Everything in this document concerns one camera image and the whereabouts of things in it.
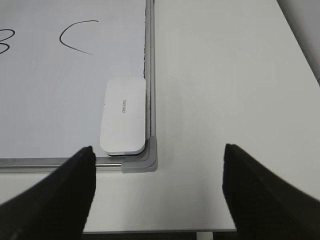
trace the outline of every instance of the whiteboard eraser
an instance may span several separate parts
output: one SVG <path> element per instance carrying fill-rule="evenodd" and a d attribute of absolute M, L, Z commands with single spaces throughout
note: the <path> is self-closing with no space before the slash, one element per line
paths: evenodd
<path fill-rule="evenodd" d="M 100 146 L 110 156 L 136 155 L 146 143 L 146 80 L 122 77 L 108 81 Z"/>

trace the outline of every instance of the white table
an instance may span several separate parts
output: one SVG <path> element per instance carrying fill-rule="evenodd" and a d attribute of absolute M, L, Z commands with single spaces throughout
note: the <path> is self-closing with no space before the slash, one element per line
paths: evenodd
<path fill-rule="evenodd" d="M 158 170 L 99 172 L 85 231 L 234 229 L 226 143 L 320 199 L 320 89 L 277 2 L 157 0 L 155 20 Z M 1 174 L 0 201 L 44 176 Z"/>

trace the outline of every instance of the gray plastic corner cap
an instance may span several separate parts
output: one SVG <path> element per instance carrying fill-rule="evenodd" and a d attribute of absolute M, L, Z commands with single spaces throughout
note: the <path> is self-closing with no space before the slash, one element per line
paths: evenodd
<path fill-rule="evenodd" d="M 157 154 L 157 138 L 151 136 L 141 154 L 123 160 L 121 170 L 124 174 L 154 172 L 158 168 Z"/>

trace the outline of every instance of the gray wall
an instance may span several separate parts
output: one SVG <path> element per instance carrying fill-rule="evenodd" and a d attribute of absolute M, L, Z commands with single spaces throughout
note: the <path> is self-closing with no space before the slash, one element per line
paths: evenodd
<path fill-rule="evenodd" d="M 319 82 L 320 0 L 277 1 Z"/>

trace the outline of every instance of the whiteboard surface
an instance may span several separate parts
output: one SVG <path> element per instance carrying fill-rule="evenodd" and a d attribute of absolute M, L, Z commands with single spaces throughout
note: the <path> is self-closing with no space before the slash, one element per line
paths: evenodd
<path fill-rule="evenodd" d="M 0 54 L 0 158 L 70 157 L 88 145 L 106 156 L 99 139 L 107 81 L 143 77 L 145 6 L 145 0 L 0 2 L 0 30 L 15 31 L 4 41 L 12 31 L 0 31 L 0 43 L 10 47 Z M 72 24 L 61 40 L 90 54 L 59 41 Z"/>

